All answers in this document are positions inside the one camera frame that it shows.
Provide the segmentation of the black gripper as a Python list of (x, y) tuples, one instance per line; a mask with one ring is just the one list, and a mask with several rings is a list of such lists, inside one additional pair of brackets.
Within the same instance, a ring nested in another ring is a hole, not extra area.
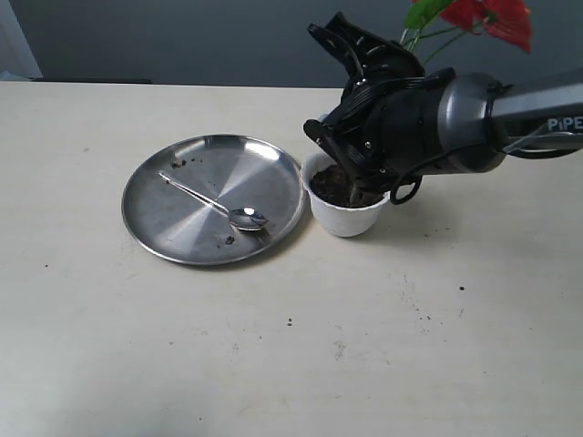
[(418, 187), (425, 174), (452, 168), (438, 136), (438, 108), (455, 80), (451, 67), (428, 74), (401, 43), (337, 13), (310, 36), (348, 75), (325, 123), (308, 119), (304, 134), (333, 163), (309, 177), (314, 194), (363, 194)]

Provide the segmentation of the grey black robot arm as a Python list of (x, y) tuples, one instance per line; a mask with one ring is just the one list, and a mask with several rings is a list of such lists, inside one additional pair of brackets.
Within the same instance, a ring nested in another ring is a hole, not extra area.
[(582, 73), (506, 85), (484, 73), (427, 73), (401, 43), (337, 14), (311, 37), (348, 74), (339, 105), (304, 123), (351, 187), (395, 193), (428, 175), (486, 173), (506, 157), (562, 158), (582, 148)]

